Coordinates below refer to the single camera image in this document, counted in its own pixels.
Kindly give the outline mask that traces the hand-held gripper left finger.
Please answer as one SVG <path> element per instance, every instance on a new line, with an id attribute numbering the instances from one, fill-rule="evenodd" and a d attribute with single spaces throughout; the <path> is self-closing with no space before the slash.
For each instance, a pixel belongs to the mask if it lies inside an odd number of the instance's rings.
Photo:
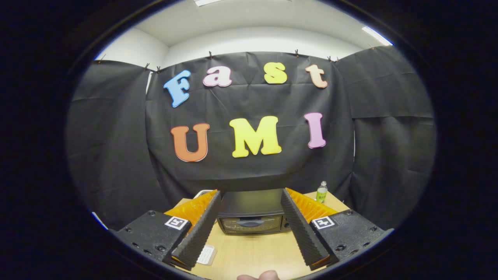
<path id="1" fill-rule="evenodd" d="M 149 210 L 113 234 L 164 264 L 191 270 L 206 244 L 222 202 L 212 190 L 166 212 Z"/>

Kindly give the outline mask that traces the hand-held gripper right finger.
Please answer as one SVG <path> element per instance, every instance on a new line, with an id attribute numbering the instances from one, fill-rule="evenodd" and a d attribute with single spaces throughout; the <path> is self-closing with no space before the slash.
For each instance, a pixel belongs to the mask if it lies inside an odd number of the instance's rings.
<path id="1" fill-rule="evenodd" d="M 310 270 L 338 266 L 366 252 L 389 236 L 353 211 L 334 210 L 289 188 L 282 190 L 281 206 Z"/>

